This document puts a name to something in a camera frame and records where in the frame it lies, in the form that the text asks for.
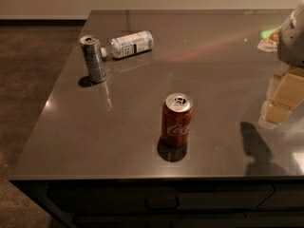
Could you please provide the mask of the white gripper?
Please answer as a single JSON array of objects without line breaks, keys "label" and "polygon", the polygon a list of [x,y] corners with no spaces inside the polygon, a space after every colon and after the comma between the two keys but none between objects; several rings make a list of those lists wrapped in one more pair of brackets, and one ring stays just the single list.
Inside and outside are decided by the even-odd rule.
[{"label": "white gripper", "polygon": [[269,83],[258,120],[266,129],[285,122],[304,101],[304,0],[282,24],[277,55],[280,61],[293,67],[275,75]]}]

